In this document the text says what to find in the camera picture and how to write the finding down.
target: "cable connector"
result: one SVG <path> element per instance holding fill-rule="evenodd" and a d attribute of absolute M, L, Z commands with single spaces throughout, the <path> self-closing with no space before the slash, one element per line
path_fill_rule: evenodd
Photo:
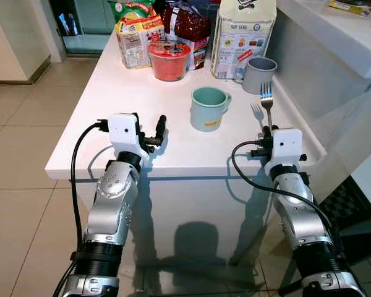
<path fill-rule="evenodd" d="M 109 132 L 109 122 L 107 119 L 98 119 L 97 125 L 99 127 L 99 131 Z"/>

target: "tile floor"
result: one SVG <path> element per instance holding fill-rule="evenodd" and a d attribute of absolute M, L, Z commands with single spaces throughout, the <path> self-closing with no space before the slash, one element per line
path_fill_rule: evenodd
<path fill-rule="evenodd" d="M 49 179 L 44 167 L 96 62 L 69 58 L 36 85 L 0 85 L 0 297 L 51 296 L 68 265 L 75 247 L 69 184 Z M 261 258 L 253 270 L 122 267 L 119 296 L 147 288 L 155 296 L 277 296 L 288 265 L 284 252 Z M 354 270 L 371 297 L 371 258 Z"/>

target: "green bag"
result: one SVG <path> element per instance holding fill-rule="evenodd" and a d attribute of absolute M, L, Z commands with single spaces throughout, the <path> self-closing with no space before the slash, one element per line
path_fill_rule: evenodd
<path fill-rule="evenodd" d="M 108 0 L 116 23 L 123 17 L 130 20 L 149 17 L 155 0 L 130 0 L 126 3 Z"/>

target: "snack bag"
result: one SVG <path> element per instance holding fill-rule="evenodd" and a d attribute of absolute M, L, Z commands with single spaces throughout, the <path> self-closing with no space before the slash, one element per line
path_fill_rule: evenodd
<path fill-rule="evenodd" d="M 114 27 L 122 62 L 126 68 L 150 67 L 147 46 L 152 41 L 164 40 L 165 32 L 159 14 L 151 9 L 150 15 L 141 19 L 122 18 Z"/>
<path fill-rule="evenodd" d="M 130 0 L 126 3 L 108 0 L 114 19 L 118 23 L 122 18 L 130 20 L 141 19 L 151 16 L 152 5 L 155 0 Z"/>
<path fill-rule="evenodd" d="M 210 21 L 184 1 L 174 1 L 167 5 L 162 21 L 168 39 L 181 41 L 191 48 L 187 68 L 202 68 L 209 42 Z"/>

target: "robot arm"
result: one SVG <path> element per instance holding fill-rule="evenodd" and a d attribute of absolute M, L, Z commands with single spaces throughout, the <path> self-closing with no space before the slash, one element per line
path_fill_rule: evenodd
<path fill-rule="evenodd" d="M 301 131 L 275 129 L 272 136 L 267 128 L 264 132 L 263 138 L 256 141 L 262 147 L 252 151 L 252 156 L 267 157 L 264 170 L 275 188 L 314 203 L 307 176 L 299 173 L 299 161 L 306 160 L 301 155 Z M 295 197 L 274 193 L 273 198 L 302 277 L 301 281 L 281 288 L 279 295 L 302 288 L 305 297 L 365 297 L 317 211 Z"/>
<path fill-rule="evenodd" d="M 67 279 L 63 297 L 115 297 L 119 291 L 117 273 L 121 263 L 132 206 L 138 195 L 139 173 L 148 162 L 151 145 L 161 145 L 166 117 L 161 116 L 156 136 L 140 132 L 137 114 L 114 114 L 108 120 L 110 141 L 117 160 L 109 161 L 96 185 L 82 247 L 72 253 L 74 274 Z"/>

